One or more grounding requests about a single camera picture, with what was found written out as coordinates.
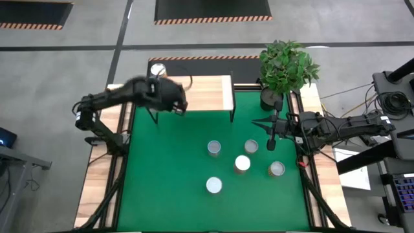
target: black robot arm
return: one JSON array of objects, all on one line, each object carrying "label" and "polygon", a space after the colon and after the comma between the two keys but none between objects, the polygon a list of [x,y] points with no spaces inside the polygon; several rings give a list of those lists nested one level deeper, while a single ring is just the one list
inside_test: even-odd
[{"label": "black robot arm", "polygon": [[[308,154],[311,154],[322,149],[325,145],[339,140],[346,140],[360,135],[386,136],[395,130],[395,126],[389,121],[388,117],[379,111],[347,118],[303,112],[298,115],[288,114],[288,120],[280,119],[279,112],[282,109],[282,101],[283,99],[276,102],[275,113],[272,116],[253,120],[253,124],[263,128],[270,135],[267,142],[268,150],[274,150],[276,147],[275,135],[279,135],[281,138],[289,135],[302,138],[302,148]],[[266,126],[257,122],[270,122],[272,125]]]},{"label": "black robot arm", "polygon": [[75,126],[80,130],[92,131],[107,144],[109,154],[125,154],[123,137],[113,133],[99,119],[97,111],[118,104],[132,102],[138,107],[157,111],[174,111],[183,115],[187,110],[186,94],[180,84],[167,78],[146,78],[143,76],[128,80],[123,86],[88,94],[78,104]]}]

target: caution stripe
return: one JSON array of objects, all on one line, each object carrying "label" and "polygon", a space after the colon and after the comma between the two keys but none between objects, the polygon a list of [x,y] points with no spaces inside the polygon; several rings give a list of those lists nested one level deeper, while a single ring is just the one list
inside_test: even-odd
[{"label": "caution stripe", "polygon": [[156,25],[173,25],[185,23],[225,23],[225,22],[244,22],[244,21],[269,21],[272,16],[236,16],[236,17],[203,17],[193,19],[160,19],[154,21]]},{"label": "caution stripe", "polygon": [[259,56],[191,56],[191,57],[163,57],[150,58],[148,61],[168,60],[224,60],[224,59],[259,59]]},{"label": "caution stripe", "polygon": [[36,30],[61,30],[61,25],[33,24],[33,23],[0,23],[0,28],[9,29],[36,29]]}]

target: black plant pot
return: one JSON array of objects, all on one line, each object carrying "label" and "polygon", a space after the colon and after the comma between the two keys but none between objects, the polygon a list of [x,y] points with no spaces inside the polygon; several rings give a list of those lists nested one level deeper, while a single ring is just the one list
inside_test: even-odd
[{"label": "black plant pot", "polygon": [[274,91],[265,87],[260,93],[260,107],[265,111],[271,111],[274,109],[274,103],[276,100],[283,101],[282,94],[275,94]]}]

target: green plant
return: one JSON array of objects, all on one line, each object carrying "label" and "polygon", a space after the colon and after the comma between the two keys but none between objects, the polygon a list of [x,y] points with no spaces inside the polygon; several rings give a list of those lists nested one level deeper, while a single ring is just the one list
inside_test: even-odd
[{"label": "green plant", "polygon": [[318,67],[306,52],[298,50],[303,46],[295,41],[275,41],[266,45],[260,54],[261,81],[276,94],[300,89],[312,79],[319,79]]}]

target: paper cup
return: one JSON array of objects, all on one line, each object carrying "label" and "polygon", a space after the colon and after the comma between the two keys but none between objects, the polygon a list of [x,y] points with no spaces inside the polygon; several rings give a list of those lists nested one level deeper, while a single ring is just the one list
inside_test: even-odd
[{"label": "paper cup", "polygon": [[259,144],[252,139],[249,139],[245,142],[245,152],[247,154],[253,154],[259,149]]},{"label": "paper cup", "polygon": [[234,171],[243,174],[250,167],[250,159],[246,155],[239,155],[234,162]]},{"label": "paper cup", "polygon": [[217,157],[220,154],[221,151],[221,145],[220,142],[213,140],[208,143],[207,145],[208,154],[212,157]]},{"label": "paper cup", "polygon": [[218,194],[221,191],[222,187],[223,187],[223,183],[217,177],[210,177],[207,180],[206,188],[207,188],[207,191],[211,194]]},{"label": "paper cup", "polygon": [[267,169],[271,177],[281,176],[285,173],[285,165],[279,161],[273,162]]},{"label": "paper cup", "polygon": [[158,78],[167,78],[167,68],[164,64],[156,63],[151,66],[151,74],[158,76]]}]

